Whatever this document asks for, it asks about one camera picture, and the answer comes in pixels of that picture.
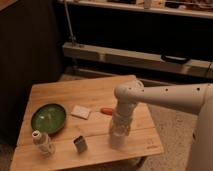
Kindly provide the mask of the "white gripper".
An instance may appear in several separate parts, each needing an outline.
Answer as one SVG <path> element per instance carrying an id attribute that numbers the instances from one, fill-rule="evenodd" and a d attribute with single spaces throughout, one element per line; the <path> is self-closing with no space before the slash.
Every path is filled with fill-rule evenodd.
<path id="1" fill-rule="evenodd" d="M 116 132 L 118 134 L 129 136 L 133 120 L 133 112 L 136 107 L 136 103 L 117 102 L 109 124 L 109 135 L 113 135 L 114 132 Z"/>

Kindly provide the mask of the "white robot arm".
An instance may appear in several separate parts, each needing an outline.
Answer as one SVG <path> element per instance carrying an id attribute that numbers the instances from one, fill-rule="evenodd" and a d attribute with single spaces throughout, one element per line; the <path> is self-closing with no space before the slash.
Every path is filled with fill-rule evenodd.
<path id="1" fill-rule="evenodd" d="M 114 89 L 117 105 L 109 128 L 112 148 L 123 145 L 139 102 L 198 116 L 186 171 L 213 171 L 213 83 L 145 87 L 139 80 Z"/>

